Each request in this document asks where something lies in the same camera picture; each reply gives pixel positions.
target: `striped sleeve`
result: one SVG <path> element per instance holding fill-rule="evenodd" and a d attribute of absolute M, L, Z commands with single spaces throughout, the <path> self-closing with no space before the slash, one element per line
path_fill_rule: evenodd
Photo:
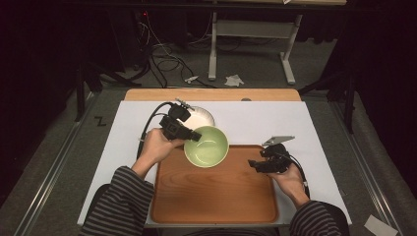
<path fill-rule="evenodd" d="M 295 213 L 289 231 L 291 236 L 341 235 L 334 218 L 316 201 L 309 201 Z"/>
<path fill-rule="evenodd" d="M 80 235 L 142 235 L 153 185 L 127 166 L 119 167 Z"/>

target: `gray carpet floor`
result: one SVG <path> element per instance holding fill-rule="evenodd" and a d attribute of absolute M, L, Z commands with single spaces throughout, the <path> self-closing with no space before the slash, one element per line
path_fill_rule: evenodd
<path fill-rule="evenodd" d="M 235 42 L 220 43 L 215 82 L 208 80 L 209 49 L 206 43 L 199 44 L 199 48 L 190 46 L 182 49 L 172 46 L 165 50 L 172 49 L 172 55 L 183 59 L 193 74 L 199 76 L 199 80 L 217 88 L 229 88 L 224 84 L 225 78 L 238 75 L 245 83 L 240 88 L 300 89 L 320 77 L 334 42 L 316 45 L 309 40 L 295 44 L 290 57 L 297 82 L 295 86 L 286 83 L 278 61 L 277 48 L 283 48 L 284 45 L 280 40 L 270 42 L 265 39 L 248 39 L 236 49 L 230 50 L 236 47 Z M 164 51 L 157 49 L 154 53 L 163 55 Z M 167 61 L 160 66 L 169 70 L 164 72 L 169 87 L 190 87 L 183 81 L 191 77 L 189 71 L 181 66 L 175 67 L 176 62 Z M 123 76 L 130 77 L 133 74 L 132 71 Z M 147 73 L 137 82 L 147 88 L 159 86 L 152 73 Z M 113 83 L 103 83 L 101 93 L 90 94 L 89 110 L 83 122 L 74 122 L 77 102 L 73 94 L 68 100 L 67 109 L 50 125 L 18 185 L 0 209 L 0 235 L 13 235 L 16 232 L 50 167 L 57 156 L 62 156 L 62 147 L 74 129 L 78 133 L 68 145 L 63 167 L 51 184 L 52 191 L 45 195 L 45 204 L 41 206 L 27 232 L 29 235 L 77 235 L 80 229 L 77 219 L 84 198 L 118 105 L 129 89 Z M 343 104 L 328 102 L 325 94 L 325 91 L 312 91 L 302 96 L 302 99 L 308 105 L 328 163 L 352 218 L 351 235 L 374 235 L 364 227 L 370 215 L 391 224 L 402 235 L 417 235 L 416 200 L 387 156 L 367 118 L 359 95 L 355 97 L 354 134 L 350 135 L 340 122 L 340 108 Z M 101 124 L 104 126 L 97 126 L 97 117 L 102 118 Z M 288 235 L 286 227 L 279 231 L 281 235 Z"/>

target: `person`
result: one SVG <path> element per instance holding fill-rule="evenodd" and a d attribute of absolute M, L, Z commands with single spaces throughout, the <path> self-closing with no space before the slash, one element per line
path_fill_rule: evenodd
<path fill-rule="evenodd" d="M 168 141 L 161 129 L 150 130 L 134 165 L 119 167 L 105 192 L 93 200 L 95 204 L 91 204 L 80 235 L 142 235 L 153 196 L 153 185 L 145 181 L 145 177 L 156 163 L 183 144 L 182 140 Z M 290 223 L 290 235 L 349 235 L 346 217 L 338 207 L 307 197 L 301 174 L 294 164 L 283 174 L 270 173 L 268 176 L 297 208 Z M 203 230 L 201 234 L 190 235 L 218 235 L 208 232 Z M 239 235 L 233 234 L 233 230 L 230 234 L 226 232 L 222 235 Z M 265 234 L 245 231 L 244 235 Z"/>

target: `wooden tray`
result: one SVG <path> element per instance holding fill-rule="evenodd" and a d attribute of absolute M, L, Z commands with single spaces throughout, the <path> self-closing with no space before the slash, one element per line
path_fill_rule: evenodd
<path fill-rule="evenodd" d="M 271 223 L 278 218 L 270 178 L 249 166 L 260 146 L 230 146 L 212 168 L 190 163 L 176 148 L 159 163 L 151 218 L 158 223 Z"/>

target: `desk leg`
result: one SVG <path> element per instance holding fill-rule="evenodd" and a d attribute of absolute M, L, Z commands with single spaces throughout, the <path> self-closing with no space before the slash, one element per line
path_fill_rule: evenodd
<path fill-rule="evenodd" d="M 217 13 L 212 13 L 212 24 L 211 24 L 211 52 L 209 55 L 209 64 L 208 64 L 208 80 L 215 81 L 215 71 L 217 66 L 217 51 L 216 51 L 216 41 L 217 41 Z"/>
<path fill-rule="evenodd" d="M 298 15 L 295 19 L 294 26 L 292 27 L 291 34 L 288 38 L 288 44 L 285 52 L 280 53 L 280 59 L 282 67 L 284 68 L 285 77 L 290 85 L 295 85 L 294 75 L 292 74 L 291 65 L 289 64 L 288 58 L 291 53 L 292 46 L 294 45 L 295 37 L 297 36 L 298 29 L 300 28 L 301 19 L 303 15 Z"/>

